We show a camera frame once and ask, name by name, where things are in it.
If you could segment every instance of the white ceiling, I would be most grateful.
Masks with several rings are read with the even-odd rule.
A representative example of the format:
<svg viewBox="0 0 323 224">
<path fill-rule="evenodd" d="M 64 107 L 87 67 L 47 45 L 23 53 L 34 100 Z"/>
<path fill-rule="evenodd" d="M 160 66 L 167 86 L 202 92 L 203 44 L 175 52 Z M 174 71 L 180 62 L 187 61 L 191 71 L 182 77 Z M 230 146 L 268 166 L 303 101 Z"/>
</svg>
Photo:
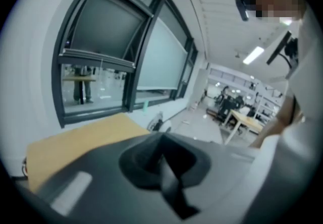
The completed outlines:
<svg viewBox="0 0 323 224">
<path fill-rule="evenodd" d="M 210 63 L 223 65 L 256 78 L 279 91 L 286 83 L 273 83 L 272 79 L 285 76 L 288 66 L 277 58 L 270 66 L 265 62 L 270 57 L 287 27 L 277 19 L 259 20 L 250 17 L 243 22 L 235 0 L 173 0 L 181 12 L 200 51 L 205 51 Z M 256 47 L 265 52 L 250 65 L 242 61 Z"/>
</svg>

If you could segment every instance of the forearm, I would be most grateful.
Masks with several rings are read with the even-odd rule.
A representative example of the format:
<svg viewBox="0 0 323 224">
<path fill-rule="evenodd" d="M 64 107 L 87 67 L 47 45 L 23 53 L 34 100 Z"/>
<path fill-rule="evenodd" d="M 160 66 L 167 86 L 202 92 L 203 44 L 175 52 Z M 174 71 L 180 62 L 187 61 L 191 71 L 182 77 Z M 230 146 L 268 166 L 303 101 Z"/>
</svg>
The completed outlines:
<svg viewBox="0 0 323 224">
<path fill-rule="evenodd" d="M 250 145 L 250 147 L 260 148 L 264 139 L 269 135 L 280 134 L 286 125 L 277 118 L 274 118 L 266 124 L 263 130 L 259 133 L 256 140 Z"/>
</svg>

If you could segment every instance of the table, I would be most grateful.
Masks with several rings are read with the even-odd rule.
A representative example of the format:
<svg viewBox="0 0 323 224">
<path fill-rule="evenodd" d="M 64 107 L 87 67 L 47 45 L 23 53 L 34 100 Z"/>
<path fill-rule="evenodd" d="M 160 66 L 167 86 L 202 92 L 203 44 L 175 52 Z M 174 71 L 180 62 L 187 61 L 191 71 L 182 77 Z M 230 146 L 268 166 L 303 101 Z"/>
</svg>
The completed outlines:
<svg viewBox="0 0 323 224">
<path fill-rule="evenodd" d="M 146 134 L 148 130 L 120 113 L 31 143 L 27 147 L 29 189 L 35 192 L 52 174 L 94 148 Z"/>
<path fill-rule="evenodd" d="M 250 129 L 255 130 L 257 132 L 260 132 L 262 130 L 262 126 L 257 122 L 257 120 L 255 120 L 254 118 L 251 118 L 251 117 L 247 117 L 247 116 L 245 116 L 237 111 L 234 111 L 234 110 L 230 110 L 226 120 L 223 123 L 224 126 L 228 123 L 231 116 L 234 116 L 234 118 L 237 119 L 237 123 L 234 126 L 232 132 L 230 133 L 229 137 L 225 141 L 225 145 L 227 145 L 230 142 L 230 140 L 236 134 L 236 132 L 239 129 L 241 124 L 244 124 L 248 127 L 247 132 L 249 132 Z"/>
<path fill-rule="evenodd" d="M 79 82 L 79 92 L 80 92 L 80 102 L 84 104 L 83 100 L 83 81 L 96 81 L 92 76 L 75 76 L 67 75 L 63 78 L 63 81 L 78 81 Z"/>
</svg>

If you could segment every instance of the desk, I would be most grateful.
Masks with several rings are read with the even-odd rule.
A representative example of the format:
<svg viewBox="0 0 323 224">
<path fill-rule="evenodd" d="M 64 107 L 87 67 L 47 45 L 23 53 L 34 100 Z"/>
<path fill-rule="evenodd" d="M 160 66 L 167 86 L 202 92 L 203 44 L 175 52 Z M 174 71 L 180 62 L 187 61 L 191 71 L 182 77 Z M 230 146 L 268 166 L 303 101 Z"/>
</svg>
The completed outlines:
<svg viewBox="0 0 323 224">
<path fill-rule="evenodd" d="M 79 82 L 79 92 L 80 92 L 80 102 L 84 104 L 83 100 L 83 81 L 96 81 L 92 76 L 75 76 L 68 75 L 63 78 L 63 81 L 78 81 Z"/>
<path fill-rule="evenodd" d="M 29 188 L 35 192 L 52 174 L 94 148 L 146 134 L 146 129 L 120 113 L 31 143 L 27 147 Z"/>
<path fill-rule="evenodd" d="M 237 119 L 237 123 L 233 128 L 232 132 L 230 133 L 229 137 L 225 141 L 225 145 L 227 145 L 230 142 L 230 140 L 236 134 L 241 124 L 244 124 L 248 127 L 247 132 L 249 132 L 249 129 L 255 130 L 257 132 L 260 132 L 262 130 L 262 126 L 254 118 L 244 116 L 243 114 L 234 110 L 230 110 L 230 113 L 228 114 L 226 120 L 223 123 L 224 126 L 228 123 L 231 116 L 234 116 L 234 118 Z"/>
</svg>

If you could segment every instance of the wooden tabletop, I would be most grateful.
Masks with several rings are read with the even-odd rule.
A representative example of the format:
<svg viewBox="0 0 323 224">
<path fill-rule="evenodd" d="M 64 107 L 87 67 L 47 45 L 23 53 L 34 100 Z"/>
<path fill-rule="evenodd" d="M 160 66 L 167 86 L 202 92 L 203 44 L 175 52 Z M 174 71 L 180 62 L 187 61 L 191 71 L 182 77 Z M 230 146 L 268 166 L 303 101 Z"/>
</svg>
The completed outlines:
<svg viewBox="0 0 323 224">
<path fill-rule="evenodd" d="M 247 117 L 237 111 L 231 110 L 231 114 L 242 124 L 248 126 L 250 129 L 253 129 L 257 132 L 260 132 L 262 130 L 262 125 L 260 125 L 256 119 Z"/>
<path fill-rule="evenodd" d="M 92 76 L 74 76 L 67 75 L 63 77 L 63 81 L 96 81 Z"/>
<path fill-rule="evenodd" d="M 94 148 L 148 133 L 120 113 L 31 143 L 27 148 L 29 188 L 35 192 L 52 174 Z"/>
</svg>

